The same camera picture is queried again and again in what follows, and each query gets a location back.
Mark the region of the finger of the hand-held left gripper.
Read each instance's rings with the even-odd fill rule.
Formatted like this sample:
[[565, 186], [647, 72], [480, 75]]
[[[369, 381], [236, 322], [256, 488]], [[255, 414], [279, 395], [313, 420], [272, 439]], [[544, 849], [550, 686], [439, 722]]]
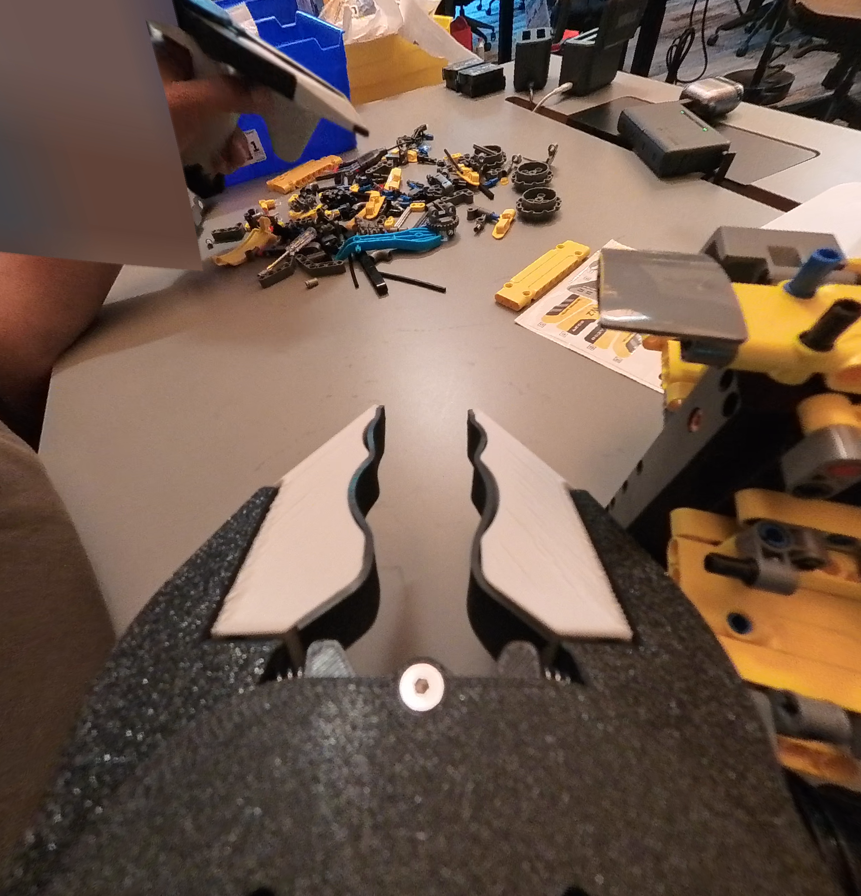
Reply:
[[369, 128], [356, 107], [341, 91], [301, 66], [292, 70], [292, 101], [317, 118], [324, 118], [357, 136], [368, 137]]

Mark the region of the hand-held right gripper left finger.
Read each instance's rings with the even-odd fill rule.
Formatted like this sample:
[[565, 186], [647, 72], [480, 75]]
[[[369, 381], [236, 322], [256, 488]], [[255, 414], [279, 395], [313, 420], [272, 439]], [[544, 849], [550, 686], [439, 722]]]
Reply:
[[385, 410], [371, 406], [278, 482], [212, 625], [214, 638], [356, 641], [380, 580], [366, 516], [380, 493]]

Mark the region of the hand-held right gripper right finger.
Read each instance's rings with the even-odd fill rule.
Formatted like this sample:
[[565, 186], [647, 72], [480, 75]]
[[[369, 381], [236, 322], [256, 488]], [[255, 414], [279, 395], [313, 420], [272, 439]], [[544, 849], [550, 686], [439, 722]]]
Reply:
[[630, 643], [568, 481], [487, 413], [469, 410], [467, 430], [472, 581], [546, 642]]

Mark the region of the pile of toy building pieces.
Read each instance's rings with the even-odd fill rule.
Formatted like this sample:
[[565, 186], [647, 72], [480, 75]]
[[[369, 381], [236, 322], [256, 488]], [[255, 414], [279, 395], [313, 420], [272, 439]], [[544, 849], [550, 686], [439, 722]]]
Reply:
[[[209, 230], [202, 238], [206, 258], [222, 269], [257, 264], [257, 285], [262, 288], [302, 274], [305, 287], [313, 289], [321, 279], [345, 273], [358, 287], [361, 269], [379, 296], [388, 293], [389, 282], [445, 293], [444, 286], [380, 269], [395, 255], [430, 252], [362, 252], [343, 262], [334, 256], [357, 234], [421, 227], [443, 236], [434, 252], [455, 241], [463, 223], [477, 237], [487, 234], [502, 241], [517, 222], [530, 223], [517, 217], [515, 203], [522, 195], [511, 185], [510, 173], [523, 161], [542, 161], [551, 165], [554, 176], [559, 146], [551, 143], [542, 159], [532, 159], [482, 142], [467, 153], [443, 149], [437, 158], [432, 141], [433, 135], [422, 125], [386, 149], [349, 161], [328, 155], [270, 178], [270, 196], [258, 199], [235, 223]], [[257, 275], [308, 227], [317, 231], [315, 240], [259, 280]]]

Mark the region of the person's left forearm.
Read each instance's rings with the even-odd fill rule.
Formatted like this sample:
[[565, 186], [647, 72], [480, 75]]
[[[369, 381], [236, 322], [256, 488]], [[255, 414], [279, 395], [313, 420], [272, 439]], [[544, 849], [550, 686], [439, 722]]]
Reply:
[[97, 319], [122, 269], [0, 252], [0, 420], [35, 450], [53, 369]]

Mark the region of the person's left hand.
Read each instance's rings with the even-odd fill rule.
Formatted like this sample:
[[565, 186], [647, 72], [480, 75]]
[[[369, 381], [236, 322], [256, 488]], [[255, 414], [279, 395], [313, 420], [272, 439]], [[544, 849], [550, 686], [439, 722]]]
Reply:
[[156, 46], [155, 57], [182, 162], [224, 175], [242, 167], [249, 149], [238, 118], [268, 113], [275, 94], [234, 74], [196, 76], [189, 50], [172, 40]]

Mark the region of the blue plastic bin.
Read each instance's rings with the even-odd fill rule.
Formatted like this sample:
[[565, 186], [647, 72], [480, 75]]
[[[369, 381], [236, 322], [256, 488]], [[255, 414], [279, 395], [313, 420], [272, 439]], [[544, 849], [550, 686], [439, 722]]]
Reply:
[[[312, 15], [317, 2], [218, 1], [235, 21], [260, 39], [350, 96], [344, 32]], [[268, 127], [258, 115], [242, 115], [238, 126], [248, 142], [249, 163], [224, 179], [225, 186], [254, 179], [267, 180], [307, 161], [328, 155], [343, 156], [356, 146], [356, 136], [327, 120], [317, 125], [301, 155], [282, 160], [274, 149]]]

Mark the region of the yellow cardboard box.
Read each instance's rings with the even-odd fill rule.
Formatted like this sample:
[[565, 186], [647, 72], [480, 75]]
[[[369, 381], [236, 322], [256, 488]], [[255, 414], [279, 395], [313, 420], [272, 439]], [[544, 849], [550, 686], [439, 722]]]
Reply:
[[399, 34], [346, 44], [345, 51], [354, 105], [441, 84], [448, 65]]

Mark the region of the yellow box with tissue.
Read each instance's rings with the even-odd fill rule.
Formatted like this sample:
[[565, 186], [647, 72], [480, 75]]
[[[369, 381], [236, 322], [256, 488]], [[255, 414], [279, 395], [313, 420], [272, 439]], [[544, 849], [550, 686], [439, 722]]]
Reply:
[[350, 2], [345, 28], [345, 44], [368, 44], [385, 37], [400, 37], [430, 56], [448, 63], [476, 60], [433, 17], [437, 2], [373, 1]]

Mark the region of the black battery charger case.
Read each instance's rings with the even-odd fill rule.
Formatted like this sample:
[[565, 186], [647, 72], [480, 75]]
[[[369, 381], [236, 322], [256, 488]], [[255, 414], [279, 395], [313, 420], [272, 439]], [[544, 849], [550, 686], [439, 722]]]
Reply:
[[605, 2], [593, 37], [577, 36], [561, 45], [560, 83], [569, 85], [568, 94], [586, 96], [610, 85], [624, 41], [619, 36], [618, 2]]
[[549, 79], [552, 34], [549, 27], [528, 28], [514, 43], [514, 91], [539, 92]]

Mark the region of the yellow and grey sticker sheet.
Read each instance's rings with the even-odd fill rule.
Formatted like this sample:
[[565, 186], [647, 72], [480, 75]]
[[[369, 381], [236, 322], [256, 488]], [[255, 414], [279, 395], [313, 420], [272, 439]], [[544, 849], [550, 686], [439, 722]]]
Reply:
[[662, 393], [660, 352], [644, 348], [640, 333], [601, 326], [595, 281], [581, 285], [577, 292], [566, 285], [555, 287], [518, 315], [515, 323], [639, 385]]

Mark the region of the yellow toy vehicle model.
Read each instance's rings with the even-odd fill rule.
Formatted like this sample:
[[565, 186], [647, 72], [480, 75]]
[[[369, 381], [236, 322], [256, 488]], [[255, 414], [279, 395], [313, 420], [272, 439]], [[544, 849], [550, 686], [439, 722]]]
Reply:
[[782, 765], [861, 793], [861, 258], [729, 227], [692, 253], [608, 244], [595, 285], [664, 406], [612, 516], [705, 618]]

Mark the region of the long yellow toy panel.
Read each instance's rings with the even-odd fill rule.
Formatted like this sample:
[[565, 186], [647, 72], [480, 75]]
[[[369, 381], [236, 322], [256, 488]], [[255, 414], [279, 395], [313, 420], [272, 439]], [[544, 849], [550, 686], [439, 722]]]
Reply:
[[511, 311], [521, 312], [575, 271], [589, 254], [589, 246], [563, 241], [512, 276], [497, 291], [494, 301]]

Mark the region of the black power box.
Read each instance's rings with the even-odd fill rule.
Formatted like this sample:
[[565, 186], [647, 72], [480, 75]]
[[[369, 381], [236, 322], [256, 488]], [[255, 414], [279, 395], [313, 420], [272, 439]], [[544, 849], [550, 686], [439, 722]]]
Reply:
[[729, 140], [679, 101], [627, 106], [617, 129], [660, 179], [712, 173], [731, 154]]

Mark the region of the small silver device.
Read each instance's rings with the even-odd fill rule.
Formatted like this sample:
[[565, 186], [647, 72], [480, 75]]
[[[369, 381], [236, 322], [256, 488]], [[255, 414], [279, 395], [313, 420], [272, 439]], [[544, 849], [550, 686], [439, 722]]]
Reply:
[[685, 85], [680, 103], [698, 118], [714, 121], [735, 110], [744, 93], [742, 84], [727, 77], [705, 78]]

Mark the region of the black office chair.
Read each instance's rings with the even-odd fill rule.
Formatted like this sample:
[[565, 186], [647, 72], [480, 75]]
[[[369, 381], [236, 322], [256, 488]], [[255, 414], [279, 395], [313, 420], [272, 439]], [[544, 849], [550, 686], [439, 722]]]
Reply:
[[[769, 37], [757, 65], [725, 73], [723, 78], [750, 104], [861, 130], [861, 97], [854, 95], [861, 77], [861, 1], [776, 2], [774, 7]], [[779, 62], [788, 44], [783, 39], [786, 34], [802, 39], [797, 56], [821, 52], [834, 57], [821, 82], [821, 93], [786, 101], [793, 82], [792, 73]]]

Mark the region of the small clear-handled screwdriver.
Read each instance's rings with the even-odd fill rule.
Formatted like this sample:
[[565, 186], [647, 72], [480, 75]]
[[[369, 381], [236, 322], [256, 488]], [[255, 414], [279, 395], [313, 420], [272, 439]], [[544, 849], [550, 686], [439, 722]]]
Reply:
[[257, 278], [259, 280], [265, 280], [270, 275], [270, 273], [273, 273], [275, 271], [275, 269], [279, 265], [281, 265], [281, 263], [283, 261], [285, 261], [288, 257], [294, 256], [297, 252], [302, 250], [306, 245], [308, 245], [310, 242], [314, 241], [316, 236], [317, 236], [317, 231], [313, 227], [308, 227], [305, 230], [303, 230], [296, 238], [294, 238], [292, 241], [290, 241], [290, 244], [288, 245], [288, 247], [286, 249], [282, 250], [280, 255], [274, 261], [269, 263], [268, 266], [257, 275]]

